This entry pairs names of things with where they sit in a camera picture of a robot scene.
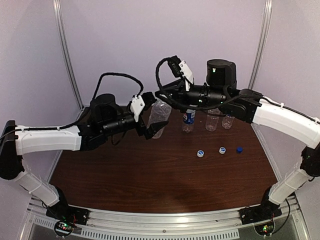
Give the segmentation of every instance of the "white bottle cap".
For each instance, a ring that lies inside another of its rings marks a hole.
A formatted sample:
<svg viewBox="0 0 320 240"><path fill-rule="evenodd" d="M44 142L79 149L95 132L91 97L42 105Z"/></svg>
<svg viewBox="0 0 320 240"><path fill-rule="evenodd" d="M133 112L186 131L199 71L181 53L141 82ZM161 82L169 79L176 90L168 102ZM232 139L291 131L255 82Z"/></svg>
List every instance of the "white bottle cap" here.
<svg viewBox="0 0 320 240"><path fill-rule="evenodd" d="M199 158L202 158L204 156L205 152L202 151L202 150L199 150L196 155L199 157Z"/></svg>
<svg viewBox="0 0 320 240"><path fill-rule="evenodd" d="M225 154L226 153L226 149L224 147L220 147L219 153Z"/></svg>

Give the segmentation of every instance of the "bottle label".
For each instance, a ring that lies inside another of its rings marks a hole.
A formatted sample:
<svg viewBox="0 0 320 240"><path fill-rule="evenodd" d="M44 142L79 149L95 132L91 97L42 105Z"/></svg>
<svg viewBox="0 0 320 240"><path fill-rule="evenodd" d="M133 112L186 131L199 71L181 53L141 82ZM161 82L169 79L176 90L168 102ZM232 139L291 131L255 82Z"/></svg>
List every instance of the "bottle label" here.
<svg viewBox="0 0 320 240"><path fill-rule="evenodd" d="M196 111L188 109L185 114L183 114L183 122L185 124L191 125L195 123Z"/></svg>

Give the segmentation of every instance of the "metal frame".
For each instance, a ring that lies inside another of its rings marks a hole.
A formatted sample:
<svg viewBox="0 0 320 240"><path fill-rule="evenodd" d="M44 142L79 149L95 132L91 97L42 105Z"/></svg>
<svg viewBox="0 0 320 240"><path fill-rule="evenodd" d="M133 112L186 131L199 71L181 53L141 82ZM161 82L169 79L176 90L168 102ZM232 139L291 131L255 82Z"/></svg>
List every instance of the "metal frame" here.
<svg viewBox="0 0 320 240"><path fill-rule="evenodd" d="M251 78L248 86L249 89L252 89L254 87L257 79L258 71L261 65L261 60L262 60L263 52L265 49L265 45L266 45L267 37L269 33L271 16L272 16L272 0L266 0L264 5L264 13L263 13L259 44L256 51Z"/></svg>
<svg viewBox="0 0 320 240"><path fill-rule="evenodd" d="M61 48L62 48L62 55L63 55L66 71L69 76L72 91L73 91L76 103L78 105L78 108L80 110L82 110L84 105L83 105L83 102L82 102L82 99L80 96L80 92L79 92L78 85L76 82L74 70L73 70L73 67L71 64L71 59L70 59L70 54L69 54L69 49L68 49L67 39L66 39L66 33L65 33L65 27L64 27L63 17L62 17L60 0L53 0L53 7L54 7L54 14L55 14L57 27L58 27L59 38L60 38L60 43L61 43Z"/></svg>
<svg viewBox="0 0 320 240"><path fill-rule="evenodd" d="M301 213L299 203L295 196L288 198L291 215L300 240L309 240L308 231ZM287 203L281 204L282 216L288 213ZM233 236L238 239L236 233L241 228L253 226L253 224L242 225L238 213L240 208L174 214L148 214L114 212L97 209L89 209L86 226L80 226L74 233L75 236L89 239L103 239L98 236L115 236L114 239L124 239L125 236L135 236L135 239L183 239L194 238L206 239L208 236L223 235ZM42 207L41 201L32 198L27 209L25 224L20 230L20 240L28 240L33 224L52 228L56 222L53 218L45 215L46 209Z"/></svg>

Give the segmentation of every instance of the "white wall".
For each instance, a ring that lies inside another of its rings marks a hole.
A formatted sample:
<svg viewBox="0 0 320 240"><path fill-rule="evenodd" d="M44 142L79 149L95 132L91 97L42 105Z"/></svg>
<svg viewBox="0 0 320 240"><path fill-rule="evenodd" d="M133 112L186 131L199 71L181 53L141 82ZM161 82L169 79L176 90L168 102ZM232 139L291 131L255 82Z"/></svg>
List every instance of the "white wall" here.
<svg viewBox="0 0 320 240"><path fill-rule="evenodd" d="M0 131L7 120L26 126L74 121L79 110L68 80L52 0L0 0ZM24 158L48 178L56 152ZM30 196L0 179L0 239L16 240Z"/></svg>
<svg viewBox="0 0 320 240"><path fill-rule="evenodd" d="M275 0L270 31L254 89L311 116L320 117L320 2ZM300 160L301 142L261 127L282 176ZM320 236L320 180L297 191L311 238Z"/></svg>
<svg viewBox="0 0 320 240"><path fill-rule="evenodd" d="M157 90L155 69L165 57L187 61L195 82L206 81L207 60L237 64L240 88L248 87L260 37L265 0L68 0L61 8L80 95L88 105L102 73L121 72ZM165 64L162 81L174 80ZM106 77L101 91L126 105L139 86Z"/></svg>

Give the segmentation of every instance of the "plastic bottle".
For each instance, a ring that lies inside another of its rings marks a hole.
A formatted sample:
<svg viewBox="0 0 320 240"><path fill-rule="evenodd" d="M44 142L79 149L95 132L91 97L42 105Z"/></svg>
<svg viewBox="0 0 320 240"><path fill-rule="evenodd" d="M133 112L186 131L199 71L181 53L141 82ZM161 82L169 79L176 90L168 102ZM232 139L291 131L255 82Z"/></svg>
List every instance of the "plastic bottle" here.
<svg viewBox="0 0 320 240"><path fill-rule="evenodd" d="M195 128L195 115L196 111L188 109L185 114L183 114L182 131L185 133L191 133Z"/></svg>
<svg viewBox="0 0 320 240"><path fill-rule="evenodd" d="M218 108L208 110L208 115L206 117L205 129L209 132L213 132L217 129L219 117L211 114L220 114L220 110Z"/></svg>
<svg viewBox="0 0 320 240"><path fill-rule="evenodd" d="M158 99L151 109L151 113L148 121L148 127L154 123L167 121L171 114L171 109L172 107L169 104ZM152 138L153 139L160 138L162 133L164 132L164 129L165 129L164 127L161 128Z"/></svg>
<svg viewBox="0 0 320 240"><path fill-rule="evenodd" d="M232 123L234 122L234 119L235 119L234 116L230 116L227 114L222 120L222 127L225 129L230 129L232 126Z"/></svg>

